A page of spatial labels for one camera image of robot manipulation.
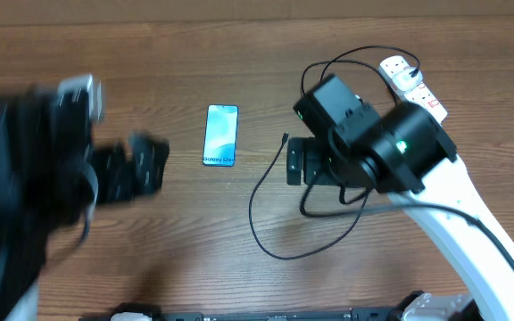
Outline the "blue screen smartphone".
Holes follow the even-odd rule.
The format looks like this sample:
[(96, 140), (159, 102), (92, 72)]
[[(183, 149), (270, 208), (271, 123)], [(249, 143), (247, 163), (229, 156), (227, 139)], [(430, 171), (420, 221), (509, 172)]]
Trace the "blue screen smartphone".
[(238, 107), (209, 105), (203, 144), (203, 165), (233, 167), (236, 161)]

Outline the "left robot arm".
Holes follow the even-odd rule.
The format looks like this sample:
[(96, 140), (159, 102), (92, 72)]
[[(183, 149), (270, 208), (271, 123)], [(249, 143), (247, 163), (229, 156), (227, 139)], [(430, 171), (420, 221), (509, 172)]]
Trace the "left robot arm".
[(91, 110), (84, 89), (0, 96), (0, 320), (37, 281), (52, 232), (162, 187), (168, 142), (94, 147)]

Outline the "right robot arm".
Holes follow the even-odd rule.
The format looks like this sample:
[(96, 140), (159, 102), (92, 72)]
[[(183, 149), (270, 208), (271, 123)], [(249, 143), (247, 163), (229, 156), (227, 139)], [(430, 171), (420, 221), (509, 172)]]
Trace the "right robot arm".
[(424, 107), (381, 116), (337, 76), (303, 94), (294, 111), (317, 157), (287, 166), (290, 185), (327, 181), (387, 195), (432, 240), (485, 320), (514, 320), (514, 242), (471, 181), (457, 147)]

